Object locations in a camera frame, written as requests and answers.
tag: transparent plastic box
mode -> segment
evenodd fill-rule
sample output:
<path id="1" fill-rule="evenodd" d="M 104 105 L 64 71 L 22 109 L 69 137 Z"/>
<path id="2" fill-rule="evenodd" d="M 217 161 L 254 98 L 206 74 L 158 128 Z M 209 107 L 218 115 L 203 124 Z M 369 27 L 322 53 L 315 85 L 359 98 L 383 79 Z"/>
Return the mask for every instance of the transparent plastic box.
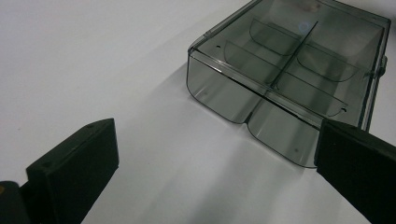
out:
<path id="1" fill-rule="evenodd" d="M 251 1 L 189 48 L 191 95 L 303 167 L 323 118 L 367 131 L 390 20 L 333 0 Z"/>

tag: white surface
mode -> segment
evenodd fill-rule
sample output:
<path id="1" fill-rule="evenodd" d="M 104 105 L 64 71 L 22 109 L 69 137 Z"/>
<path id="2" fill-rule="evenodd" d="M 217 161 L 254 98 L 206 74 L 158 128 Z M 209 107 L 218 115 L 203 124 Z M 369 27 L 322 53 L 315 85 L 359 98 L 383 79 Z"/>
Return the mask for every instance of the white surface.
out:
<path id="1" fill-rule="evenodd" d="M 2 1 L 0 180 L 115 118 L 120 168 L 84 223 L 367 223 L 316 170 L 190 97 L 187 48 L 244 1 Z M 395 3 L 344 1 L 396 22 Z M 396 26 L 371 133 L 396 145 Z"/>

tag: clear plastic container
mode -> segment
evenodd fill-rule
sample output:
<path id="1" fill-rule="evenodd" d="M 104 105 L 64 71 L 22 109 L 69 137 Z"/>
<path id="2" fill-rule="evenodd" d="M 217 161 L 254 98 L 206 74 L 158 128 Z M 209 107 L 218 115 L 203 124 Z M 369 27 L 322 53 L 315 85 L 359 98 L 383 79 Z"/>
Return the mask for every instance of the clear plastic container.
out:
<path id="1" fill-rule="evenodd" d="M 192 96 L 303 166 L 323 118 L 368 130 L 390 20 L 333 0 L 251 1 L 189 49 Z"/>

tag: white table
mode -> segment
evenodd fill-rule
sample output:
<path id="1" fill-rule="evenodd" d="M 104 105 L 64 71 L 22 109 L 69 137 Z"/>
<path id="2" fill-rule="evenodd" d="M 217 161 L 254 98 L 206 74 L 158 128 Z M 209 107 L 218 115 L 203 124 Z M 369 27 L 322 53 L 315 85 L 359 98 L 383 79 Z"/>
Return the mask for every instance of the white table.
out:
<path id="1" fill-rule="evenodd" d="M 314 169 L 196 102 L 188 46 L 248 0 L 2 1 L 0 180 L 115 118 L 120 168 L 84 223 L 367 223 Z M 393 0 L 344 0 L 396 22 Z M 396 145 L 396 26 L 371 133 Z"/>

